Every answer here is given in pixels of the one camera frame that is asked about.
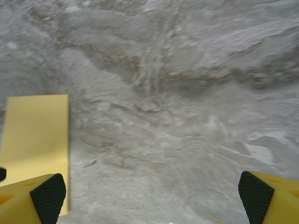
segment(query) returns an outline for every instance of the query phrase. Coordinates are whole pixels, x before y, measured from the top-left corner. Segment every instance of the yellow plastic part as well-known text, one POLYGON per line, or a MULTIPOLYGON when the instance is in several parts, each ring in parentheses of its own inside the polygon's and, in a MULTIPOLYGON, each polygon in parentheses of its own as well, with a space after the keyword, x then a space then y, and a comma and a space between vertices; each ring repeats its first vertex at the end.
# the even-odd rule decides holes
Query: yellow plastic part
POLYGON ((274 188, 263 224, 299 224, 299 181, 250 171, 274 188))
POLYGON ((30 191, 53 174, 0 187, 0 224, 41 224, 30 191))
POLYGON ((7 170, 1 186, 45 174, 62 174, 69 203, 69 96, 9 97, 0 151, 7 170))

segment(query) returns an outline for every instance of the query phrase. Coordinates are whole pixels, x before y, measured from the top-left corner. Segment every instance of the gray stone surface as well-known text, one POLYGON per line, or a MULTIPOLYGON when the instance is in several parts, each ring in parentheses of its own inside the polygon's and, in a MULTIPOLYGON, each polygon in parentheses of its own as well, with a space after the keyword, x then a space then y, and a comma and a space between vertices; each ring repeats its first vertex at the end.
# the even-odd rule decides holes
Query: gray stone surface
POLYGON ((71 96, 59 224, 246 224, 244 170, 299 179, 296 0, 0 2, 8 96, 71 96))

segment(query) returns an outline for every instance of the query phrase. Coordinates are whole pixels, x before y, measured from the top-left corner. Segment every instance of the yellow sheet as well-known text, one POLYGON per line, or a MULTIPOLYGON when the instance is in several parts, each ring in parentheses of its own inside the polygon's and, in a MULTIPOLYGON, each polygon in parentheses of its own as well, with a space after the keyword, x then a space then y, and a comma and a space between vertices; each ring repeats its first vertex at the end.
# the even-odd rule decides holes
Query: yellow sheet
POLYGON ((7 178, 0 186, 61 173, 69 204, 69 96, 9 97, 0 151, 7 178))

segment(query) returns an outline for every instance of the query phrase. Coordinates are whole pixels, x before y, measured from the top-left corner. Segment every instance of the gray marble surface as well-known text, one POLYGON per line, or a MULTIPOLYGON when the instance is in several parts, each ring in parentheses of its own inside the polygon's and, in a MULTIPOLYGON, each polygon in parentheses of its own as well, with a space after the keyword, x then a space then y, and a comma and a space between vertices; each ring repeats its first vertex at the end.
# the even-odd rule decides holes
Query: gray marble surface
POLYGON ((244 170, 299 180, 297 0, 2 0, 8 96, 71 96, 58 224, 248 224, 244 170))

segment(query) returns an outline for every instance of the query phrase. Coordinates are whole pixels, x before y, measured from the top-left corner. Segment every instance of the black rubber pad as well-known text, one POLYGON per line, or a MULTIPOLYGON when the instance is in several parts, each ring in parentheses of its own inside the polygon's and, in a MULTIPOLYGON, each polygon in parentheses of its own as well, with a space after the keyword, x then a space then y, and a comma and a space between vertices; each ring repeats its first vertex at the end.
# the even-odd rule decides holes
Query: black rubber pad
POLYGON ((0 167, 0 182, 6 179, 6 169, 0 167))
POLYGON ((242 173, 238 188, 250 224, 262 224, 274 189, 248 171, 242 173))
POLYGON ((55 224, 66 195, 62 175, 53 175, 32 190, 30 195, 42 224, 55 224))

